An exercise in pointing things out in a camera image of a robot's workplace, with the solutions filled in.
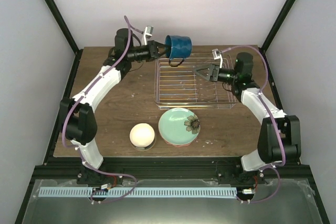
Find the blue enamel mug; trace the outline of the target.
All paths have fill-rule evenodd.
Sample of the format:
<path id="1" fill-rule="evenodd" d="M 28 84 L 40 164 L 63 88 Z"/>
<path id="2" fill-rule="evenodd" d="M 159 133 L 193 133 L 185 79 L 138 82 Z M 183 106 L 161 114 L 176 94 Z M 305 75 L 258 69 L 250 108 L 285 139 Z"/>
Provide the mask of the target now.
<path id="1" fill-rule="evenodd" d="M 180 66 L 192 52 L 192 41 L 188 36 L 167 35 L 165 38 L 165 55 L 170 67 Z M 174 59 L 180 59 L 177 64 L 172 64 Z"/>

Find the teal flower plate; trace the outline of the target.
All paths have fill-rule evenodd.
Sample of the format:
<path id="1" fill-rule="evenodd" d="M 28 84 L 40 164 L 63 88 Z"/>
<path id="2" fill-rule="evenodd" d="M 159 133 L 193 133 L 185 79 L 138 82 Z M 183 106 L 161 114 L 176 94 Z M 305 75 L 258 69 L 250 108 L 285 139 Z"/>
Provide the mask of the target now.
<path id="1" fill-rule="evenodd" d="M 201 123 L 189 109 L 173 108 L 162 114 L 158 129 L 164 140 L 172 144 L 187 144 L 198 137 Z"/>

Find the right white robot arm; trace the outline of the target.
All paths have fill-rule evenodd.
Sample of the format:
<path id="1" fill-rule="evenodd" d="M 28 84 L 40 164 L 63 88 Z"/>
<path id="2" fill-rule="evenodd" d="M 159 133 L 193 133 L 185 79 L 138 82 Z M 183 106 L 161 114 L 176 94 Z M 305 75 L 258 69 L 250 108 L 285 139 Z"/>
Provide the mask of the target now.
<path id="1" fill-rule="evenodd" d="M 210 63 L 193 70 L 206 81 L 229 85 L 230 92 L 261 125 L 256 150 L 242 156 L 241 165 L 233 170 L 235 181 L 241 184 L 251 179 L 252 171 L 284 166 L 287 161 L 301 156 L 298 117 L 287 115 L 264 96 L 262 89 L 252 79 L 253 66 L 253 56 L 240 52 L 232 69 Z"/>

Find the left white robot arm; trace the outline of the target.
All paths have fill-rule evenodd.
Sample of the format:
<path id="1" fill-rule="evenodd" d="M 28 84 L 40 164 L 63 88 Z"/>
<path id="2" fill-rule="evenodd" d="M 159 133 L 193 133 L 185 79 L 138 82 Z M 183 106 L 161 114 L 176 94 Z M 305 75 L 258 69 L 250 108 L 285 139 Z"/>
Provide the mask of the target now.
<path id="1" fill-rule="evenodd" d="M 133 62 L 150 62 L 170 52 L 170 47 L 155 40 L 135 46 L 135 36 L 128 28 L 117 30 L 114 43 L 98 74 L 72 98 L 63 98 L 59 107 L 59 127 L 62 140 L 70 140 L 71 146 L 79 151 L 82 162 L 95 184 L 102 184 L 107 170 L 101 167 L 100 154 L 95 136 L 97 123 L 95 110 L 99 103 L 130 71 Z"/>

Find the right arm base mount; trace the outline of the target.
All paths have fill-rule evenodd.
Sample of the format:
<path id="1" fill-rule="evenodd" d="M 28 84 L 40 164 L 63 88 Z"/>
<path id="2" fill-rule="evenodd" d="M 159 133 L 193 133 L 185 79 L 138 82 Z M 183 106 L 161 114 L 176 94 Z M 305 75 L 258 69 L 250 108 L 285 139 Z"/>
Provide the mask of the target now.
<path id="1" fill-rule="evenodd" d="M 262 180 L 257 172 L 245 172 L 236 166 L 219 167 L 216 175 L 220 184 L 252 185 Z"/>

